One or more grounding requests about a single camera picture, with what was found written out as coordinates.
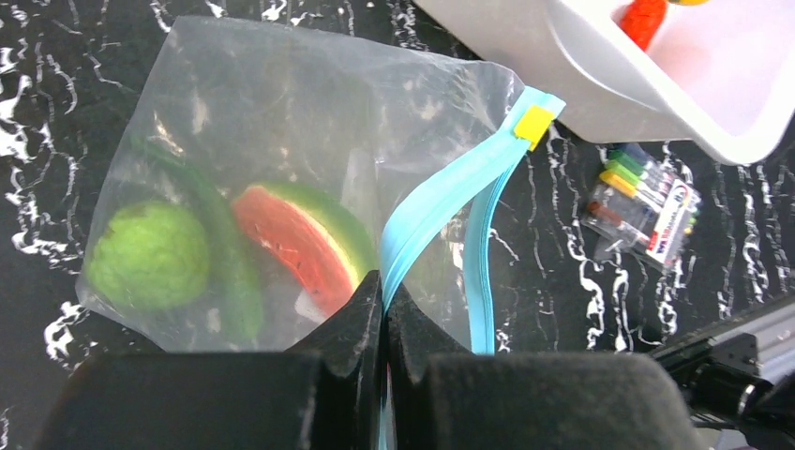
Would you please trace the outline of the green toy cucumber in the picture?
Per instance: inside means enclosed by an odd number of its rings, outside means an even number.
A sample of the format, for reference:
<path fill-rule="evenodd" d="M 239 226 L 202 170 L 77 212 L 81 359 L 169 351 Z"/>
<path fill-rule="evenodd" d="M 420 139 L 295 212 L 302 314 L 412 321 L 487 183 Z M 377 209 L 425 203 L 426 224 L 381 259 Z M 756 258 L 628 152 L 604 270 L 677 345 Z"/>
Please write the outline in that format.
<path fill-rule="evenodd" d="M 229 202 L 203 171 L 184 158 L 141 136 L 128 140 L 134 151 L 156 161 L 199 207 L 221 289 L 222 332 L 234 342 L 251 341 L 265 324 L 263 292 L 247 239 Z"/>

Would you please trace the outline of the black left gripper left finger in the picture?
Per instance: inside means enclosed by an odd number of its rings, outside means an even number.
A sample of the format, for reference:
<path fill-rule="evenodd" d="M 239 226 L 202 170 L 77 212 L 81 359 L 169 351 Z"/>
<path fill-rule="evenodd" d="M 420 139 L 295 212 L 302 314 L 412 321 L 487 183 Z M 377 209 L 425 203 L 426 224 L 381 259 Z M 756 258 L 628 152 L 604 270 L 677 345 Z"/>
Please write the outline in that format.
<path fill-rule="evenodd" d="M 70 378 L 39 449 L 375 449 L 377 272 L 283 352 L 105 354 Z"/>

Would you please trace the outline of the white plastic bin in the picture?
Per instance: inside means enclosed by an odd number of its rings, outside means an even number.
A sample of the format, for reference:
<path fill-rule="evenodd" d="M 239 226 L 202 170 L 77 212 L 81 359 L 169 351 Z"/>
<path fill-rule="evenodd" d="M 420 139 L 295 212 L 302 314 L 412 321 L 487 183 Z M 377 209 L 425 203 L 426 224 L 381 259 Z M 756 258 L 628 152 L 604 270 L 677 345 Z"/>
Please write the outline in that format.
<path fill-rule="evenodd" d="M 691 141 L 712 159 L 768 157 L 794 114 L 794 5 L 672 5 L 647 50 L 619 27 L 624 1 L 423 1 L 484 60 L 565 102 L 592 143 Z"/>

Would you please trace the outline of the clear zip top bag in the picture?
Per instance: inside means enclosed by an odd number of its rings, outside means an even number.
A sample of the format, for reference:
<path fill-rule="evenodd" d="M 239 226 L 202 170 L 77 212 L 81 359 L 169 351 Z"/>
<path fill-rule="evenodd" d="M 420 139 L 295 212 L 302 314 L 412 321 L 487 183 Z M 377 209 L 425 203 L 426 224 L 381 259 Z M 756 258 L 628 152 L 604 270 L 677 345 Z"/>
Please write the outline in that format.
<path fill-rule="evenodd" d="M 100 192 L 81 302 L 159 347 L 283 350 L 367 273 L 492 353 L 491 220 L 563 101 L 511 69 L 178 19 Z"/>

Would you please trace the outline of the green toy lime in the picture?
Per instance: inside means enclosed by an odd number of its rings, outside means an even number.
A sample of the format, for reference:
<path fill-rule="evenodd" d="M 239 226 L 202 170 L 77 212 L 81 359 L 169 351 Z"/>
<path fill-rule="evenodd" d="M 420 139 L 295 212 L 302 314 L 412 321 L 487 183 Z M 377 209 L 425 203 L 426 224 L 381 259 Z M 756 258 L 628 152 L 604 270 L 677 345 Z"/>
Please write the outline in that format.
<path fill-rule="evenodd" d="M 155 201 L 127 205 L 104 227 L 82 273 L 117 308 L 181 307 L 206 290 L 207 233 L 185 206 Z"/>

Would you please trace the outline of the yellow toy mango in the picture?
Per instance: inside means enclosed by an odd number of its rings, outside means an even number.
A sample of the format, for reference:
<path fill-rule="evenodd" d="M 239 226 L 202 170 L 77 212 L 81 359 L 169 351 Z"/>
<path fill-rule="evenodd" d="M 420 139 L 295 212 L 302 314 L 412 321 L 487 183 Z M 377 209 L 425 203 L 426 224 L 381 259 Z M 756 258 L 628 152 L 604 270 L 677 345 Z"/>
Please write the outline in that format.
<path fill-rule="evenodd" d="M 710 0 L 667 0 L 672 5 L 682 6 L 682 7 L 695 7 L 706 4 Z"/>

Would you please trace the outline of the red toy pepper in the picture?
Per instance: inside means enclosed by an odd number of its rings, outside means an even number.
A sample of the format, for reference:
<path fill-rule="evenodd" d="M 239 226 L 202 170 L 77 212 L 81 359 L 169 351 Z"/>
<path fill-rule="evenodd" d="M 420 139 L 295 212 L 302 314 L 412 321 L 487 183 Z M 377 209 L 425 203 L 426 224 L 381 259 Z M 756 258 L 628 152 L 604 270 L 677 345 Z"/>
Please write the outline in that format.
<path fill-rule="evenodd" d="M 634 0 L 623 10 L 620 29 L 646 52 L 668 12 L 666 0 Z"/>

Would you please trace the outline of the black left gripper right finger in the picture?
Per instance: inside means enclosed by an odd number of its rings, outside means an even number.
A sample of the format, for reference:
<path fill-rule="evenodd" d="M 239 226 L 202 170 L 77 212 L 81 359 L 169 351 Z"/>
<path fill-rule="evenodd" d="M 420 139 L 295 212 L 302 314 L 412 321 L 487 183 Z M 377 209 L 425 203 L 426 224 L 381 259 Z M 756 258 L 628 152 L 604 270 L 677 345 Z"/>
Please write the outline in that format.
<path fill-rule="evenodd" d="M 405 288 L 386 296 L 399 449 L 699 449 L 675 383 L 650 357 L 477 355 Z"/>

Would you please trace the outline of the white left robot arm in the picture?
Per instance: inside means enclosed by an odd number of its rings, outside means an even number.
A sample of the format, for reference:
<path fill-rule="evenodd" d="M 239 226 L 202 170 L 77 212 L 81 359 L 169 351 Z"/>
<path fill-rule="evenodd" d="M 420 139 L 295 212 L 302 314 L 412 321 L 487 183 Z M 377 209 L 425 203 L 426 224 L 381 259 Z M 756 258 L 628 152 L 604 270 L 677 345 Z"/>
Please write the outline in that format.
<path fill-rule="evenodd" d="M 104 355 L 55 404 L 39 449 L 698 449 L 698 422 L 794 445 L 794 303 L 650 354 L 477 355 L 377 272 L 284 352 Z"/>

